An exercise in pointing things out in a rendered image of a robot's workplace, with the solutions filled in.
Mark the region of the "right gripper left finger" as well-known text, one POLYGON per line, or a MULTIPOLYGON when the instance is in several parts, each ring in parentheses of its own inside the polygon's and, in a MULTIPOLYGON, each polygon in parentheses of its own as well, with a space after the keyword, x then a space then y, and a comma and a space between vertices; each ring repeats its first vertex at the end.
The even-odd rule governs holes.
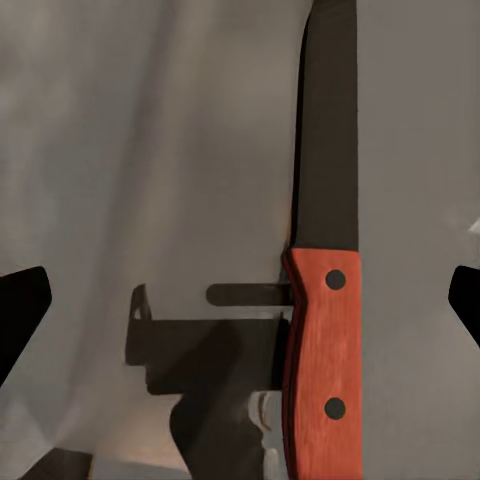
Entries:
POLYGON ((0 277, 0 386, 52 303, 43 266, 0 277))

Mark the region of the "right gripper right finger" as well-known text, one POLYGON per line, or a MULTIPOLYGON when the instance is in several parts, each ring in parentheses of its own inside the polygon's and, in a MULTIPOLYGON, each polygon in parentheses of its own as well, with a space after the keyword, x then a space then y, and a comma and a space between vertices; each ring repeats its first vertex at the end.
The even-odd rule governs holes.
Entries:
POLYGON ((480 347, 480 269, 459 265, 450 284, 448 300, 480 347))

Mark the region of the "parer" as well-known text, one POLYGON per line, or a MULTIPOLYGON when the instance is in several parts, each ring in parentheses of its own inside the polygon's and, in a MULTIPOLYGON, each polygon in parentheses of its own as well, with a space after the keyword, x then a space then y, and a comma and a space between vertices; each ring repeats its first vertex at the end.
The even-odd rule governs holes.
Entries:
POLYGON ((300 292, 286 427, 292 480, 362 480, 362 269, 356 0, 312 0, 296 242, 300 292))

